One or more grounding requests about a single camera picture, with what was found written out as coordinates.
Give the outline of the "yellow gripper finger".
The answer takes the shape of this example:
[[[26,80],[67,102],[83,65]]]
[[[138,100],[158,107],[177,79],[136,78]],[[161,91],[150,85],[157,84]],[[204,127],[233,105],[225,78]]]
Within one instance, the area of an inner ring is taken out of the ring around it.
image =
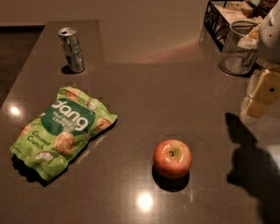
[[[241,105],[240,120],[255,124],[280,99],[280,65],[271,64],[255,71],[249,80]]]

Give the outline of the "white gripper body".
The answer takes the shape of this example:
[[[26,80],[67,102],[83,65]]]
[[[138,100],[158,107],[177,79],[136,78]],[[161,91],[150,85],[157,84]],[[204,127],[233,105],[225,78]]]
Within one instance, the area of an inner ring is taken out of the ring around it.
[[[267,16],[261,23],[258,51],[265,61],[280,64],[280,14]]]

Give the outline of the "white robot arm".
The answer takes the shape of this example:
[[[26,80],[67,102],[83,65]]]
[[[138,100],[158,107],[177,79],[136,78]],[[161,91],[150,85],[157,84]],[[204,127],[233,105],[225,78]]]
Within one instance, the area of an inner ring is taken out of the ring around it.
[[[262,66],[251,76],[241,106],[240,119],[252,125],[280,99],[280,0],[238,46],[257,49]]]

